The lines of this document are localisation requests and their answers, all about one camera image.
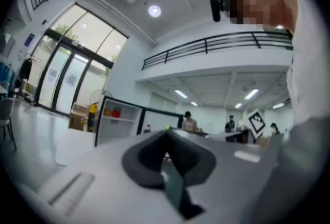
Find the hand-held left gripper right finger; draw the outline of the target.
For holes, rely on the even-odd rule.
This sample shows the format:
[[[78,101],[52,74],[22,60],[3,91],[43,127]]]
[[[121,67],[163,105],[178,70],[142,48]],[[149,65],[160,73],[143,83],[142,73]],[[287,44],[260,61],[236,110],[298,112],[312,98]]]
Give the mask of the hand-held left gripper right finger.
[[[187,187],[203,184],[216,167],[215,155],[200,145],[168,131],[167,152]]]

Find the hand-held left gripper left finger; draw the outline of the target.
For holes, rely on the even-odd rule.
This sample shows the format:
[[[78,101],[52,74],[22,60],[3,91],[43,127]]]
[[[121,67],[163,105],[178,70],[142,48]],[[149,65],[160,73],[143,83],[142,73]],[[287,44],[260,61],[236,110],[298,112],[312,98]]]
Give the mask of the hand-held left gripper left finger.
[[[167,132],[155,135],[131,146],[122,157],[126,174],[144,188],[164,188],[161,165],[167,152]]]

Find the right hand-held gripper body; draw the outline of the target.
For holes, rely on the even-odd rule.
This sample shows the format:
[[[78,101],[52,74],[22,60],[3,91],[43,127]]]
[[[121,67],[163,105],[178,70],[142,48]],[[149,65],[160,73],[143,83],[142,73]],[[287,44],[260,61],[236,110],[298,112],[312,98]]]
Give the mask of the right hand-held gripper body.
[[[251,130],[254,139],[257,139],[263,134],[266,123],[259,109],[255,109],[248,114],[246,126]]]

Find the black mini fridge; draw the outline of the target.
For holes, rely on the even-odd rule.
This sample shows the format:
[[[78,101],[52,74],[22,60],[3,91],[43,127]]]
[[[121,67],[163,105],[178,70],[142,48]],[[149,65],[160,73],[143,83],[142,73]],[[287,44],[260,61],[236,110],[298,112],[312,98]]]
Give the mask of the black mini fridge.
[[[119,118],[104,116],[104,109],[109,109],[111,112],[120,110],[121,115]],[[143,134],[148,124],[152,132],[167,127],[179,128],[183,119],[182,114],[143,107],[102,95],[94,120],[94,145]]]

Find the brown cardboard box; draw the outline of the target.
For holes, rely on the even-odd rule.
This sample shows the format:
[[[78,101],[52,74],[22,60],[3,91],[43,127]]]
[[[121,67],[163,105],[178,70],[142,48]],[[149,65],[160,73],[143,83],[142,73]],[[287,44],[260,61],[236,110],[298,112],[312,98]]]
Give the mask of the brown cardboard box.
[[[88,106],[73,103],[69,114],[69,128],[83,131],[88,117]]]

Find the person's white printed shirt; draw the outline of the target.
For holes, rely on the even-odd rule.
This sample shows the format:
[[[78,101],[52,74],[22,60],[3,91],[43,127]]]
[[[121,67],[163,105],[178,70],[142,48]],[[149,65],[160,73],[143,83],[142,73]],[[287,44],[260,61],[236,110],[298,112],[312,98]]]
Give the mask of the person's white printed shirt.
[[[293,56],[287,80],[293,128],[274,172],[283,188],[285,224],[324,224],[330,194],[330,33],[315,0],[296,0]]]

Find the black balcony railing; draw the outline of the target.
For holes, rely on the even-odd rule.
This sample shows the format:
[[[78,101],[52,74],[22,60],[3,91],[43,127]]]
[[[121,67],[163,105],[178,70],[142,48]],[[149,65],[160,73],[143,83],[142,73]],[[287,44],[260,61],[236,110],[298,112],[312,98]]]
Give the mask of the black balcony railing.
[[[292,51],[292,35],[281,31],[241,31],[201,38],[146,58],[143,61],[142,70],[194,55],[234,48],[275,48]]]

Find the grey chair black legs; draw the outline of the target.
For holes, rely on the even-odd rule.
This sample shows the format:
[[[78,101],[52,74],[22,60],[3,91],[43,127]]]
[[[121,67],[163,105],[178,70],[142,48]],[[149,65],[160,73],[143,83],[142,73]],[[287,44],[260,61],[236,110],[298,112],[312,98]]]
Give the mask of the grey chair black legs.
[[[4,140],[6,139],[6,130],[8,131],[10,140],[13,142],[15,150],[17,150],[11,123],[14,103],[15,100],[13,98],[5,98],[0,100],[0,129],[3,129]]]

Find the clothes rack with black coat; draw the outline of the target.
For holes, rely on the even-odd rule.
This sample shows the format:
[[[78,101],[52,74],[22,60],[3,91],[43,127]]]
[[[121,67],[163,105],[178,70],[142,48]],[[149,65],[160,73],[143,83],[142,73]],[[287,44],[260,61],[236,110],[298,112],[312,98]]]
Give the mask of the clothes rack with black coat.
[[[32,70],[32,66],[33,65],[38,66],[39,63],[40,63],[39,58],[37,58],[34,55],[31,55],[31,54],[27,53],[23,58],[23,63],[21,65],[20,69],[19,69],[17,79],[20,80],[20,81],[29,80],[31,70]]]

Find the round ceiling light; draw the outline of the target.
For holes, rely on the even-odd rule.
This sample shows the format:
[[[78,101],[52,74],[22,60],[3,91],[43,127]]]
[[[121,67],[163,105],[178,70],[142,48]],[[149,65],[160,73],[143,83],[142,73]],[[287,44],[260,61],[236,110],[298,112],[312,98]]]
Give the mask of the round ceiling light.
[[[158,18],[161,16],[162,11],[159,6],[152,5],[152,6],[149,6],[148,13],[151,17]]]

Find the teal wrapped bundle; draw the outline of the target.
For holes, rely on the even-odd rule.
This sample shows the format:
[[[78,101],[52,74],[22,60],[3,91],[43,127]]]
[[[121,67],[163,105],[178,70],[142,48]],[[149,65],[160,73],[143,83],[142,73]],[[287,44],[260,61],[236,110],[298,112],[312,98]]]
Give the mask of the teal wrapped bundle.
[[[14,69],[11,64],[0,62],[0,85],[8,91],[14,75]]]

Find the glass entrance door black frame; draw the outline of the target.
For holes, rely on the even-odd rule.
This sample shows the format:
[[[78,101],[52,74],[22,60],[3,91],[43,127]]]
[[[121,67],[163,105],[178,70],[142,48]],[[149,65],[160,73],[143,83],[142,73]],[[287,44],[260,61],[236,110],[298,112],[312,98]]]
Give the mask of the glass entrance door black frame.
[[[98,96],[128,37],[82,6],[70,6],[46,30],[32,56],[28,83],[38,106],[68,116]]]

